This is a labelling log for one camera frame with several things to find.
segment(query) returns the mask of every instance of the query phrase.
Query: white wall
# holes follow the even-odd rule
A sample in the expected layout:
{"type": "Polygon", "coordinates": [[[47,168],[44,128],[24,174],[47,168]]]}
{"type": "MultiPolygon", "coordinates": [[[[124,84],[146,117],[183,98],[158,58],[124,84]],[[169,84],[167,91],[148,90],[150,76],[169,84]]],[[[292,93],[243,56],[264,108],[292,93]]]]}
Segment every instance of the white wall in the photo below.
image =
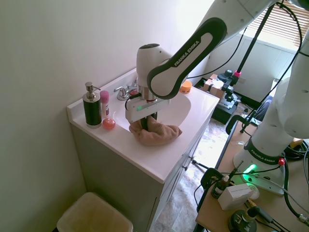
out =
{"type": "Polygon", "coordinates": [[[85,82],[102,86],[133,69],[147,43],[174,53],[211,3],[0,2],[0,231],[51,231],[85,192],[65,111],[85,82]]]}
{"type": "MultiPolygon", "coordinates": [[[[240,35],[235,36],[211,52],[205,72],[210,72],[225,63],[235,51],[239,39],[240,35]]],[[[233,58],[215,73],[224,73],[226,69],[237,70],[251,40],[251,38],[244,36],[233,58]]],[[[243,83],[239,80],[234,86],[234,90],[259,102],[270,91],[274,78],[281,77],[293,56],[291,50],[257,41],[241,70],[243,83]]]]}

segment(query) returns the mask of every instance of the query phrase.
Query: trash can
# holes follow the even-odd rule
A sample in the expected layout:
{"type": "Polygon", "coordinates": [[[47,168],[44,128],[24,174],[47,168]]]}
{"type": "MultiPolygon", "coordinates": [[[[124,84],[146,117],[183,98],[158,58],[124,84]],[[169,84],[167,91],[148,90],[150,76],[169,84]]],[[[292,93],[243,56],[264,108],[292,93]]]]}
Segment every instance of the trash can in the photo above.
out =
{"type": "Polygon", "coordinates": [[[85,193],[60,218],[59,232],[133,232],[132,223],[92,192],[85,193]]]}

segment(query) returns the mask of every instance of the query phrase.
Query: small bottle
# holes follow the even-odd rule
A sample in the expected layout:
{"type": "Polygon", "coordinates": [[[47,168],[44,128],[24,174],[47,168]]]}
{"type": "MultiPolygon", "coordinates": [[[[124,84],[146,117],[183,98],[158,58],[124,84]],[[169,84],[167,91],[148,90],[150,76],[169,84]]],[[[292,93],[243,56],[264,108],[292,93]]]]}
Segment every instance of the small bottle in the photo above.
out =
{"type": "Polygon", "coordinates": [[[224,189],[228,186],[229,183],[230,183],[230,177],[228,175],[226,175],[221,180],[217,181],[217,183],[215,184],[215,186],[211,190],[211,195],[214,198],[218,199],[221,196],[221,194],[223,193],[224,189]]]}
{"type": "Polygon", "coordinates": [[[86,123],[89,128],[99,128],[102,122],[100,95],[94,92],[95,88],[99,88],[94,87],[92,82],[87,82],[85,85],[88,91],[83,95],[86,123]]]}
{"type": "Polygon", "coordinates": [[[100,97],[101,97],[102,117],[106,118],[110,114],[110,110],[108,108],[108,102],[110,101],[110,95],[108,91],[103,90],[100,92],[100,97]]]}

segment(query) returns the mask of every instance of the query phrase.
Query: vanity countertop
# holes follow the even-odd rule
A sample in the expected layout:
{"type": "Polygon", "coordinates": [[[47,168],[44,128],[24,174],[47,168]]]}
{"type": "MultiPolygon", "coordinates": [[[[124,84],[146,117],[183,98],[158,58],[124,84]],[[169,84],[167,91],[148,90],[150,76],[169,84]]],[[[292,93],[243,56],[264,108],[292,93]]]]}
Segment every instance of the vanity countertop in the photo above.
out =
{"type": "MultiPolygon", "coordinates": [[[[134,69],[103,86],[101,90],[108,90],[111,94],[112,89],[125,86],[124,82],[131,83],[132,79],[136,78],[136,76],[136,69],[134,69]]],[[[116,95],[113,93],[110,98],[115,98],[116,95]]],[[[118,125],[117,121],[115,128],[110,131],[105,130],[103,127],[90,129],[85,121],[82,99],[69,105],[67,111],[71,124],[107,146],[159,183],[164,183],[182,154],[197,139],[197,136],[202,133],[204,126],[207,124],[219,101],[217,97],[194,87],[190,93],[184,94],[184,96],[189,99],[191,109],[179,126],[183,133],[172,143],[163,146],[141,145],[134,135],[118,125]]]]}

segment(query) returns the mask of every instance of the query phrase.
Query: faucet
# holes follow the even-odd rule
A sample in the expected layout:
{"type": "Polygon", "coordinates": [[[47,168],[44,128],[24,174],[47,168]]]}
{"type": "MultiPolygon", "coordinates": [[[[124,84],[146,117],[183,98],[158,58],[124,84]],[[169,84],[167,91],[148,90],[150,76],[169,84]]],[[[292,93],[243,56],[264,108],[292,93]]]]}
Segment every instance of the faucet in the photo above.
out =
{"type": "Polygon", "coordinates": [[[127,94],[126,89],[124,87],[121,86],[121,87],[114,89],[114,93],[117,92],[118,90],[119,90],[118,95],[117,95],[118,100],[124,101],[130,97],[130,95],[127,94]]]}
{"type": "Polygon", "coordinates": [[[135,79],[130,86],[127,85],[126,87],[127,87],[126,91],[127,91],[128,94],[130,94],[130,92],[136,90],[137,89],[137,79],[135,79]]]}

